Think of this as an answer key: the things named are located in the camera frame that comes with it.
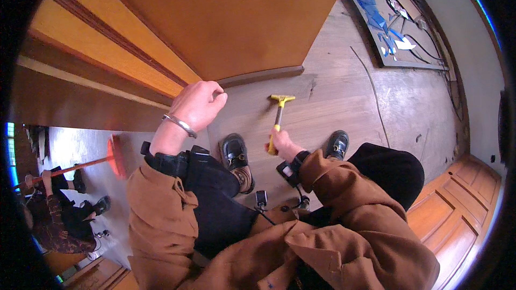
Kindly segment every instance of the brown jacket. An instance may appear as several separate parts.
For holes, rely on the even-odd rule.
[[[141,166],[127,184],[129,261],[140,287],[286,289],[298,260],[335,289],[433,286],[437,259],[407,225],[402,206],[376,183],[348,162],[323,158],[321,150],[305,159],[300,177],[303,189],[314,190],[340,224],[315,228],[284,213],[286,222],[271,226],[259,217],[247,239],[201,269],[190,260],[198,235],[197,198],[184,192],[181,180]]]

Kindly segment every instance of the patterned sock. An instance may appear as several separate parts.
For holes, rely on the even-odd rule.
[[[233,175],[235,175],[236,179],[238,179],[238,182],[240,183],[240,192],[246,192],[251,188],[251,170],[249,169],[249,166],[236,168],[231,171]]]

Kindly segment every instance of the orange broom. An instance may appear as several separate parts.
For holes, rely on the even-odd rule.
[[[107,156],[105,158],[101,158],[98,160],[90,161],[89,163],[80,164],[77,166],[73,166],[70,168],[62,169],[60,171],[54,171],[50,175],[51,177],[59,176],[68,171],[75,171],[77,169],[85,168],[91,165],[100,164],[103,162],[108,162],[113,170],[115,176],[118,179],[127,179],[127,171],[123,164],[123,156],[122,156],[122,143],[120,142],[120,138],[116,135],[111,135],[111,138],[107,140]],[[33,183],[38,183],[43,181],[42,177],[34,177]],[[17,184],[13,186],[13,190],[16,190],[20,187],[25,187],[25,182],[21,184]]]

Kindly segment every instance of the black pants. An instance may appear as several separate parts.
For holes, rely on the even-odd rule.
[[[421,192],[425,174],[419,160],[409,152],[365,143],[348,161],[405,210]],[[184,186],[199,201],[199,207],[194,209],[199,224],[195,249],[199,253],[211,259],[249,235],[258,213],[233,200],[239,183],[216,159],[192,154]],[[302,221],[323,227],[329,224],[330,214],[331,209],[322,207]]]
[[[58,166],[51,171],[60,171],[61,166]],[[81,240],[88,238],[93,232],[89,222],[83,221],[91,213],[93,213],[93,206],[86,203],[84,207],[74,207],[74,203],[70,202],[68,197],[61,191],[68,189],[68,181],[64,175],[52,177],[52,192],[59,200],[61,205],[61,219],[64,227],[68,233]]]

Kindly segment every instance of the window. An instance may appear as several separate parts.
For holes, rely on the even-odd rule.
[[[7,159],[8,159],[8,172],[11,176],[12,186],[18,184],[18,174],[16,172],[16,155],[15,155],[15,124],[12,122],[6,123],[6,136],[7,136]]]

